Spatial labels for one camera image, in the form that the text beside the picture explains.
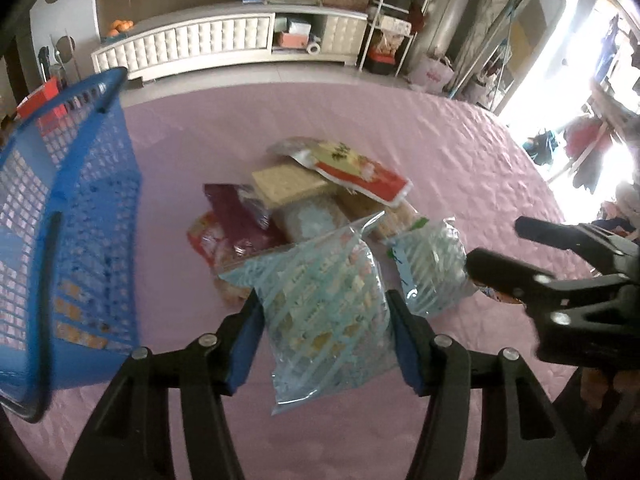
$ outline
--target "table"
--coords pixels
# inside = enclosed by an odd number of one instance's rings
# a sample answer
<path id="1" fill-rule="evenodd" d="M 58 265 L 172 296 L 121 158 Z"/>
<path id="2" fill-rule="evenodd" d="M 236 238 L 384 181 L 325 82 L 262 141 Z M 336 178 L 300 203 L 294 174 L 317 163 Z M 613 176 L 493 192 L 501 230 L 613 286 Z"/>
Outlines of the table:
<path id="1" fill-rule="evenodd" d="M 588 277 L 576 256 L 519 240 L 520 215 L 561 221 L 552 193 L 527 154 L 490 113 L 460 102 L 372 84 L 263 84 L 171 96 L 126 109 L 142 170 L 136 255 L 141 341 L 153 352 L 183 348 L 229 313 L 185 232 L 205 212 L 204 182 L 241 183 L 270 161 L 267 146 L 292 135 L 342 140 L 410 177 L 409 200 L 430 218 L 455 216 L 467 250 L 485 246 L 554 270 Z M 537 361 L 523 308 L 477 293 L 433 320 L 469 349 L 517 348 L 555 397 L 571 369 Z M 262 340 L 247 384 L 225 399 L 228 424 L 247 478 L 333 480 L 404 478 L 427 400 L 398 370 L 358 390 L 271 416 L 273 357 Z M 37 462 L 57 480 L 104 385 L 54 396 L 44 420 L 12 423 Z M 177 478 L 188 479 L 178 412 L 170 393 Z M 480 399 L 472 396 L 466 462 L 478 453 Z"/>

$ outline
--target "maroon snack package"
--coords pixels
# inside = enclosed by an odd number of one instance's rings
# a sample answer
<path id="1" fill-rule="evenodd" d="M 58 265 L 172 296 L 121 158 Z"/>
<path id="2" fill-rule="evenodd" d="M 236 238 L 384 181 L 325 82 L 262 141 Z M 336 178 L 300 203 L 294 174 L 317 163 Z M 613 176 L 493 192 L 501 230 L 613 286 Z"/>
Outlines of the maroon snack package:
<path id="1" fill-rule="evenodd" d="M 255 215 L 242 204 L 239 190 L 246 190 L 246 186 L 204 185 L 204 194 L 209 199 L 235 256 L 242 258 L 286 244 L 284 234 L 274 223 L 270 222 L 266 229 L 258 223 Z"/>

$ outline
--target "red garment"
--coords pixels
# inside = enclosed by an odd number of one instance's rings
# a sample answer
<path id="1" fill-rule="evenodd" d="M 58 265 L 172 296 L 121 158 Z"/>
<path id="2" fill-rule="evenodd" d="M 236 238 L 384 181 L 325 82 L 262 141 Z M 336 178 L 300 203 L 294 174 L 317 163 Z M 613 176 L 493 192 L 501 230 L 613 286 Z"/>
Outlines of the red garment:
<path id="1" fill-rule="evenodd" d="M 575 160 L 598 137 L 602 120 L 597 118 L 578 118 L 567 126 L 564 132 L 566 139 L 565 153 Z M 605 153 L 613 144 L 609 132 L 604 133 L 594 151 Z"/>

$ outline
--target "pile of snacks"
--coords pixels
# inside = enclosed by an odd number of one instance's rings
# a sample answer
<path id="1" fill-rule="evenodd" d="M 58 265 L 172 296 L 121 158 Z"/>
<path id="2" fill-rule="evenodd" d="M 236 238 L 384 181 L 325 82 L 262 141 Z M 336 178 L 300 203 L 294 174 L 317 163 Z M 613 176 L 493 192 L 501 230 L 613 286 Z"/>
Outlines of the pile of snacks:
<path id="1" fill-rule="evenodd" d="M 414 314 L 439 314 L 477 289 L 459 233 L 408 203 L 408 179 L 339 142 L 293 137 L 269 152 L 287 158 L 251 185 L 204 185 L 211 209 L 187 236 L 231 307 L 255 289 L 280 412 L 397 364 L 376 245 Z"/>

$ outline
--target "blue plastic basket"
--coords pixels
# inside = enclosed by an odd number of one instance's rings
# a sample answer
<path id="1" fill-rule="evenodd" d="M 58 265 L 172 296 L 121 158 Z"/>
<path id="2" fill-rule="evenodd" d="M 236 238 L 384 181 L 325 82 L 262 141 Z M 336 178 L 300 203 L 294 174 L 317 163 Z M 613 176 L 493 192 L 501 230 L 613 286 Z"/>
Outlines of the blue plastic basket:
<path id="1" fill-rule="evenodd" d="M 0 400 L 31 422 L 52 390 L 110 380 L 138 345 L 126 73 L 66 89 L 0 155 Z"/>

